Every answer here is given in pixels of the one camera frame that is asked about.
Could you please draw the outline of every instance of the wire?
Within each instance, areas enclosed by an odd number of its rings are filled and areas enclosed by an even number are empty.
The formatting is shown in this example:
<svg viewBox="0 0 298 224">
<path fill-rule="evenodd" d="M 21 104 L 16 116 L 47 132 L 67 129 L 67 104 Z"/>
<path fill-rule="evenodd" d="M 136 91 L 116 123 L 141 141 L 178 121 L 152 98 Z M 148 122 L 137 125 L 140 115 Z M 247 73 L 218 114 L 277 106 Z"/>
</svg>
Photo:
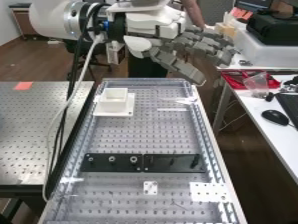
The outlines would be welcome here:
<svg viewBox="0 0 298 224">
<path fill-rule="evenodd" d="M 82 82 L 82 79 L 84 79 L 84 76 L 85 76 L 85 72 L 86 72 L 86 69 L 88 69 L 88 65 L 89 65 L 89 61 L 90 61 L 90 57 L 92 57 L 92 53 L 93 53 L 94 47 L 96 47 L 96 45 L 97 45 L 100 42 L 101 42 L 101 38 L 96 37 L 94 42 L 93 42 L 93 44 L 92 44 L 92 46 L 90 46 L 90 49 L 89 49 L 89 52 L 88 52 L 88 56 L 86 56 L 86 60 L 85 60 L 85 64 L 84 64 L 84 68 L 82 68 L 82 71 L 81 71 L 81 75 L 80 75 L 80 78 L 78 78 L 77 85 L 76 85 L 76 88 L 74 88 L 74 90 L 73 90 L 73 93 L 72 93 L 72 95 L 70 95 L 70 97 L 69 97 L 67 103 L 65 103 L 64 106 L 60 108 L 57 114 L 55 115 L 55 117 L 53 117 L 53 119 L 52 119 L 52 121 L 51 121 L 49 129 L 48 129 L 48 135 L 47 135 L 47 150 L 48 150 L 48 157 L 49 157 L 49 154 L 51 154 L 51 152 L 49 152 L 49 148 L 51 148 L 51 146 L 49 146 L 49 137 L 51 137 L 52 127 L 53 127 L 55 122 L 56 122 L 56 120 L 59 119 L 61 113 L 63 113 L 64 110 L 69 107 L 69 105 L 70 105 L 70 103 L 72 103 L 72 100 L 73 100 L 73 98 L 74 98 L 74 95 L 76 95 L 76 93 L 77 93 L 77 90 L 78 90 L 78 88 L 80 88 L 80 86 L 81 86 L 81 82 Z M 49 159 L 48 159 L 48 162 L 47 162 L 45 183 L 48 182 L 48 174 L 49 174 L 49 169 L 48 169 L 48 168 L 49 168 Z M 47 184 L 44 184 L 44 187 L 43 187 L 43 198 L 44 198 L 45 201 L 48 201 L 48 200 L 47 200 L 47 196 L 45 196 L 45 186 L 47 186 Z"/>
<path fill-rule="evenodd" d="M 293 128 L 295 128 L 295 126 L 293 124 L 289 124 L 289 126 L 291 126 Z M 297 129 L 297 128 L 295 128 Z"/>
<path fill-rule="evenodd" d="M 238 121 L 243 116 L 246 115 L 246 113 L 243 113 L 239 117 L 237 117 L 231 122 L 229 122 L 221 129 L 219 131 L 222 131 L 230 124 L 233 124 L 235 121 Z"/>
<path fill-rule="evenodd" d="M 85 20 L 85 24 L 84 24 L 84 27 L 82 27 L 82 31 L 81 31 L 82 35 L 80 36 L 78 41 L 77 41 L 77 45 L 76 45 L 76 49 L 74 49 L 74 56 L 73 56 L 69 86 L 68 86 L 68 96 L 67 96 L 67 100 L 68 100 L 67 103 L 69 103 L 69 104 L 72 102 L 73 96 L 76 95 L 76 92 L 77 92 L 77 89 L 78 89 L 78 88 L 74 89 L 74 84 L 76 84 L 77 65 L 78 65 L 78 60 L 80 60 L 80 55 L 81 55 L 81 44 L 82 44 L 82 41 L 84 41 L 84 35 L 85 35 L 86 30 L 88 30 L 86 28 L 88 28 L 88 24 L 89 24 L 89 20 L 90 20 L 92 16 L 93 16 L 93 26 L 94 26 L 96 25 L 96 23 L 94 23 L 96 15 L 97 15 L 100 9 L 104 6 L 110 6 L 110 5 L 105 4 L 105 3 L 98 4 L 89 11 L 89 14 L 88 14 L 88 17 L 86 17 L 86 20 Z M 94 46 L 100 41 L 101 41 L 100 37 L 96 37 L 96 41 L 93 43 L 94 45 L 93 45 L 93 48 L 90 48 L 92 51 L 89 50 L 89 52 L 93 52 Z M 85 68 L 85 65 L 89 65 L 89 61 L 90 61 L 90 58 L 89 58 L 88 61 L 85 60 L 84 68 Z M 82 69 L 81 78 L 84 78 L 85 71 L 86 71 L 86 68 Z M 48 185 L 49 175 L 52 174 L 52 168 L 53 168 L 53 165 L 56 164 L 56 160 L 59 159 L 59 155 L 61 154 L 61 150 L 63 150 L 63 136 L 64 136 L 64 127 L 65 127 L 68 106 L 64 107 L 64 109 L 60 110 L 59 113 L 57 113 L 59 116 L 60 116 L 61 112 L 64 112 L 63 118 L 61 118 L 61 121 L 60 121 L 60 126 L 59 126 L 57 133 L 56 133 L 56 137 L 55 137 L 53 154 L 52 154 L 51 159 L 49 159 L 51 153 L 49 153 L 49 142 L 48 142 L 49 136 L 47 136 L 48 161 L 47 161 L 45 183 L 44 183 L 44 187 L 43 187 L 43 197 L 44 197 L 45 201 L 47 201 L 47 185 Z"/>
</svg>

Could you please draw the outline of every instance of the black cable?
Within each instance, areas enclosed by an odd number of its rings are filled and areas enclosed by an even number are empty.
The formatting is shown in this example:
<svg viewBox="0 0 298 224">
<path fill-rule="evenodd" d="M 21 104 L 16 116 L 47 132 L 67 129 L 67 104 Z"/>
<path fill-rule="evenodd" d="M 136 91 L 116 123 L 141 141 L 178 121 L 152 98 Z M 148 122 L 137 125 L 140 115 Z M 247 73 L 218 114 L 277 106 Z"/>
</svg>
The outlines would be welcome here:
<svg viewBox="0 0 298 224">
<path fill-rule="evenodd" d="M 82 41 L 84 41 L 84 36 L 85 36 L 85 32 L 86 32 L 88 23 L 89 23 L 90 17 L 93 16 L 93 26 L 94 26 L 94 24 L 96 24 L 94 23 L 94 18 L 97 16 L 97 13 L 98 13 L 100 9 L 104 6 L 110 6 L 110 5 L 104 3 L 104 4 L 100 4 L 100 5 L 96 5 L 92 8 L 92 10 L 90 10 L 90 12 L 88 14 L 85 23 L 84 23 L 84 27 L 82 27 L 82 30 L 81 30 L 81 36 L 78 38 L 76 49 L 74 49 L 74 56 L 73 56 L 72 71 L 70 71 L 70 76 L 69 76 L 70 78 L 69 78 L 69 85 L 68 85 L 67 100 L 69 99 L 69 97 L 70 97 L 70 95 L 73 93 L 73 89 L 74 89 L 74 85 L 76 85 L 76 76 L 77 76 L 77 70 L 78 70 L 77 69 L 77 65 L 78 65 L 78 60 L 80 60 L 81 45 L 82 45 Z M 55 159 L 56 159 L 56 156 L 60 155 L 61 148 L 63 148 L 63 135 L 64 135 L 65 120 L 67 120 L 67 110 L 68 110 L 68 108 L 65 108 L 65 110 L 64 110 L 63 118 L 61 118 L 61 121 L 60 121 L 59 129 L 57 129 L 56 137 L 55 137 L 55 147 L 53 147 L 53 153 L 52 153 L 52 156 L 51 156 L 51 166 L 49 166 L 48 181 L 45 183 L 45 191 L 48 190 L 49 176 L 52 174 Z M 57 154 L 59 135 L 60 135 L 60 149 L 59 149 L 59 154 Z"/>
</svg>

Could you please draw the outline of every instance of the red object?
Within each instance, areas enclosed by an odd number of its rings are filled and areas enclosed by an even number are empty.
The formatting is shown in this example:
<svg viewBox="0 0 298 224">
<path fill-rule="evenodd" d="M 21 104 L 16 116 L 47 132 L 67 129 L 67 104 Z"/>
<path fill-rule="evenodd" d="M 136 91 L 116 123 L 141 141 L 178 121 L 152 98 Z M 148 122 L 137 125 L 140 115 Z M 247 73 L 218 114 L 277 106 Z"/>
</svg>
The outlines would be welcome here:
<svg viewBox="0 0 298 224">
<path fill-rule="evenodd" d="M 246 89 L 243 80 L 247 79 L 249 77 L 259 74 L 261 72 L 266 71 L 255 71 L 255 70 L 226 70 L 221 72 L 221 76 L 229 83 L 233 89 Z M 267 86 L 269 89 L 277 89 L 281 86 L 281 83 L 271 77 L 269 73 L 266 73 L 267 76 Z"/>
<path fill-rule="evenodd" d="M 33 82 L 19 82 L 15 86 L 15 90 L 28 90 L 32 86 Z"/>
</svg>

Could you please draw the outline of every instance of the black metal bracket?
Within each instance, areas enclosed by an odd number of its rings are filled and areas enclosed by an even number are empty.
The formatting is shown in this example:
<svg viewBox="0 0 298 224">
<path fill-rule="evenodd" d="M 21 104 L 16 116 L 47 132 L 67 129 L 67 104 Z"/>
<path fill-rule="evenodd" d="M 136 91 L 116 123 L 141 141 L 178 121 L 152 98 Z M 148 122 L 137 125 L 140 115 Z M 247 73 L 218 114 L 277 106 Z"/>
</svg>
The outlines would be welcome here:
<svg viewBox="0 0 298 224">
<path fill-rule="evenodd" d="M 141 154 L 86 153 L 81 172 L 141 172 Z"/>
<path fill-rule="evenodd" d="M 81 172 L 204 173 L 200 154 L 86 153 Z"/>
<path fill-rule="evenodd" d="M 204 173 L 204 161 L 200 154 L 145 154 L 144 172 Z"/>
</svg>

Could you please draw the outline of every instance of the metal table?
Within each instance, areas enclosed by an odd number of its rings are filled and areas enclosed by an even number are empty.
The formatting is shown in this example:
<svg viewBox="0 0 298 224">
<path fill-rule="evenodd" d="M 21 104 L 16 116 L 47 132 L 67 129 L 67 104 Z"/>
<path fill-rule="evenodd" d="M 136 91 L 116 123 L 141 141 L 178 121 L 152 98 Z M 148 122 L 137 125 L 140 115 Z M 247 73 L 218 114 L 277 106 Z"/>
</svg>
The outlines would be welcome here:
<svg viewBox="0 0 298 224">
<path fill-rule="evenodd" d="M 65 103 L 68 82 L 35 82 L 25 91 L 16 82 L 0 83 L 0 197 L 20 198 L 36 213 L 43 211 L 49 122 Z M 90 94 L 93 82 L 82 82 L 68 110 L 64 143 Z"/>
<path fill-rule="evenodd" d="M 245 224 L 196 87 L 182 79 L 108 79 L 96 94 L 104 88 L 136 94 L 133 117 L 94 117 L 96 102 L 90 106 L 40 223 Z M 200 154 L 205 172 L 152 173 L 145 163 L 134 172 L 81 172 L 90 153 L 137 154 L 144 160 L 144 154 Z M 153 195 L 148 181 L 158 183 Z"/>
</svg>

